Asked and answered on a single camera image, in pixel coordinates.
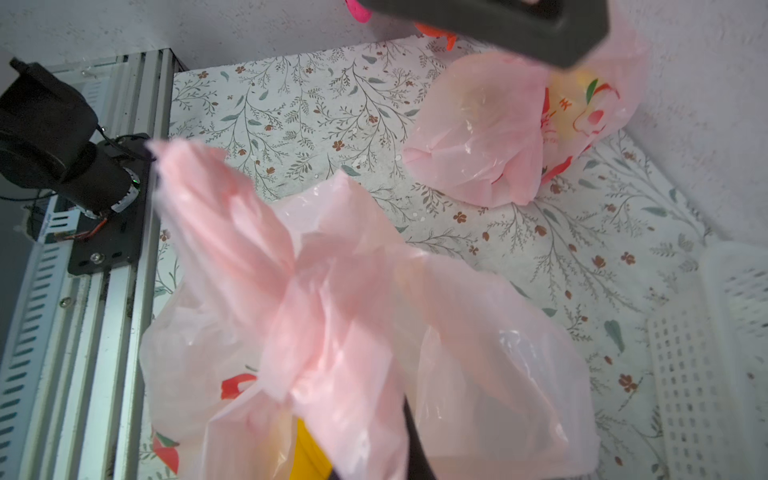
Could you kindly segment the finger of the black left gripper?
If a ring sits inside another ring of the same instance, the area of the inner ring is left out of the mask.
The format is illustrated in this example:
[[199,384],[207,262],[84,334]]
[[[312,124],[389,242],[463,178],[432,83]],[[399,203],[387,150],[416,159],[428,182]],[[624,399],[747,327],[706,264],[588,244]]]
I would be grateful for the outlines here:
[[362,0],[360,4],[561,69],[584,60],[610,31],[610,3],[604,0]]

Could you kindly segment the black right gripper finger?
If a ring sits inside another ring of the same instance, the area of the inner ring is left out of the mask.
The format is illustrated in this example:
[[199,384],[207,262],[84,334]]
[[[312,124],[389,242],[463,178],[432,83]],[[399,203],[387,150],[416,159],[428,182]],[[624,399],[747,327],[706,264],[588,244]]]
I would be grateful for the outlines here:
[[436,477],[432,471],[419,439],[416,425],[412,416],[408,400],[404,400],[404,418],[408,433],[408,467],[407,480],[435,480]]

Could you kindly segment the pink plastic bag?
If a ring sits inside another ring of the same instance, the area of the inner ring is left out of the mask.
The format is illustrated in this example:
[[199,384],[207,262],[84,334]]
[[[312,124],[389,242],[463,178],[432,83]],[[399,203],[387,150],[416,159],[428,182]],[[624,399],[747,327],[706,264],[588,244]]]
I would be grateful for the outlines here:
[[148,145],[183,278],[145,331],[155,455],[180,479],[406,479],[407,399],[436,479],[593,473],[589,370],[504,278],[407,244],[343,172],[267,204],[223,150]]
[[494,50],[453,61],[416,116],[406,170],[475,206],[530,203],[641,103],[650,43],[616,9],[610,23],[607,39],[570,70]]

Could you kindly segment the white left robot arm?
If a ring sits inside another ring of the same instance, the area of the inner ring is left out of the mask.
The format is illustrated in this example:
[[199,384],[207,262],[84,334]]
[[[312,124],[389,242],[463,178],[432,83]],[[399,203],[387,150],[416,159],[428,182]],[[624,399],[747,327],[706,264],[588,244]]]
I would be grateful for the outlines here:
[[389,39],[407,23],[467,36],[558,68],[608,34],[604,1],[5,1],[1,5],[1,167],[53,188],[90,163],[97,116],[35,54],[168,47],[195,65]]

